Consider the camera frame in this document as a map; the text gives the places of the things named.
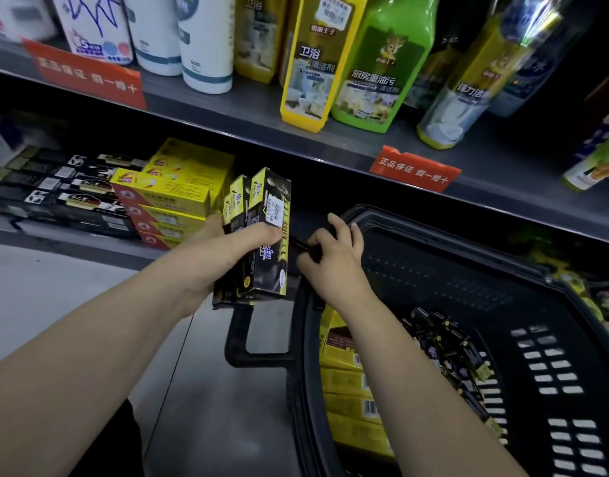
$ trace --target right hand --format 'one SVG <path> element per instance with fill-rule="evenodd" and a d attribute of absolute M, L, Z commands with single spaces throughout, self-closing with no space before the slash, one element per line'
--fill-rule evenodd
<path fill-rule="evenodd" d="M 317 264 L 308 253 L 302 253 L 297 266 L 326 303 L 340 314 L 348 314 L 356 304 L 376 297 L 360 264 L 364 238 L 357 224 L 349 229 L 335 214 L 329 214 L 328 219 L 337 239 L 326 229 L 314 232 L 308 243 L 322 246 L 322 260 Z"/>

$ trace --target forearm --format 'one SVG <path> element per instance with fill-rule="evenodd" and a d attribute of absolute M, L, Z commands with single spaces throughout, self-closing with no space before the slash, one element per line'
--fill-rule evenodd
<path fill-rule="evenodd" d="M 158 270 L 81 305 L 0 362 L 0 475 L 67 475 L 76 465 L 185 316 L 173 275 Z"/>
<path fill-rule="evenodd" d="M 376 297 L 340 314 L 404 475 L 526 476 Z"/>

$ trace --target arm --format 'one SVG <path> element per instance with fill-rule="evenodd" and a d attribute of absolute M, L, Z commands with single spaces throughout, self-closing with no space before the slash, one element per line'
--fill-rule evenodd
<path fill-rule="evenodd" d="M 0 475 L 65 476 L 147 368 L 245 253 L 279 240 L 255 224 L 225 236 L 221 216 L 0 362 Z"/>
<path fill-rule="evenodd" d="M 402 473 L 526 477 L 375 296 L 360 265 L 364 240 L 357 226 L 349 229 L 333 214 L 329 222 L 337 240 L 318 230 L 309 243 L 322 246 L 320 264 L 303 254 L 298 267 L 348 324 Z"/>

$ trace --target left hand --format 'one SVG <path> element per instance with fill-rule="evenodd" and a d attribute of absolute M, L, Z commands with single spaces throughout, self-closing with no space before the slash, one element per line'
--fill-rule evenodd
<path fill-rule="evenodd" d="M 282 229 L 265 223 L 252 224 L 226 235 L 222 216 L 207 218 L 203 229 L 152 263 L 146 270 L 161 272 L 178 292 L 183 316 L 197 311 L 213 291 L 214 281 L 229 271 L 245 254 L 276 243 Z"/>

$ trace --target yellow bottle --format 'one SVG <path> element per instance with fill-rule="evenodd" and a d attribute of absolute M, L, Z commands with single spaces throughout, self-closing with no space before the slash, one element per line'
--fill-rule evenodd
<path fill-rule="evenodd" d="M 234 67 L 270 83 L 276 74 L 288 0 L 236 0 Z"/>
<path fill-rule="evenodd" d="M 300 0 L 283 89 L 282 119 L 319 132 L 340 86 L 367 0 Z"/>
<path fill-rule="evenodd" d="M 282 56 L 280 57 L 280 73 L 277 77 L 282 88 L 284 88 L 284 81 L 286 80 L 286 71 L 289 68 L 289 59 L 291 58 L 291 46 L 293 45 L 293 34 L 295 33 L 295 23 L 298 21 L 298 10 L 300 10 L 300 0 L 291 0 L 289 2 L 289 16 L 286 19 L 286 30 L 284 34 Z"/>

